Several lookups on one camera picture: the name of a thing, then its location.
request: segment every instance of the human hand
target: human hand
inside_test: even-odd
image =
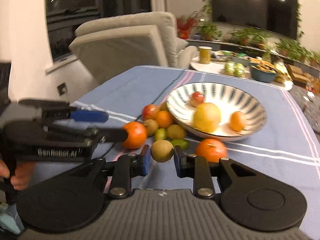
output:
[[[10,182],[15,190],[24,190],[28,187],[35,165],[35,162],[17,163],[15,175],[10,178]],[[2,160],[0,160],[0,177],[10,177],[8,167]]]

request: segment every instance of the sofa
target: sofa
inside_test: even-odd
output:
[[[102,84],[137,65],[187,69],[195,46],[177,37],[169,12],[101,18],[79,26],[69,49]]]

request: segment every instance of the mug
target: mug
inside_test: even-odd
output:
[[[199,47],[199,63],[210,64],[211,62],[211,47],[201,46]]]

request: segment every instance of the blue striped tablecloth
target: blue striped tablecloth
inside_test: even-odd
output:
[[[134,121],[142,108],[153,102],[167,86],[169,87],[164,90],[156,104],[163,102],[172,89],[192,82],[216,82],[234,86],[250,93],[264,105],[268,116],[265,127],[243,141],[226,143],[228,156],[299,189],[308,201],[308,211],[301,229],[313,239],[320,239],[320,145],[305,116],[288,92],[273,85],[223,75],[137,66],[105,82],[74,104],[87,109],[107,111],[110,119],[100,126],[121,127]],[[88,123],[72,120],[64,122],[71,127],[88,126]],[[147,141],[149,145],[152,142],[151,138]],[[198,141],[190,139],[187,152],[192,153],[197,143]],[[110,146],[110,143],[99,145],[93,157],[102,155]],[[106,159],[116,160],[125,153],[128,152],[124,151],[121,144],[117,144]],[[33,183],[75,165],[38,164]],[[132,180],[133,187],[143,188],[192,188],[192,183],[192,179],[177,178],[173,160],[167,163],[153,162],[146,178],[138,177]]]

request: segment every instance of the apple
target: apple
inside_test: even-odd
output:
[[[204,95],[200,92],[194,92],[191,95],[190,104],[197,107],[204,102]]]
[[[143,120],[148,120],[148,119],[155,120],[159,110],[160,110],[159,107],[156,105],[145,106],[142,110],[142,119]]]

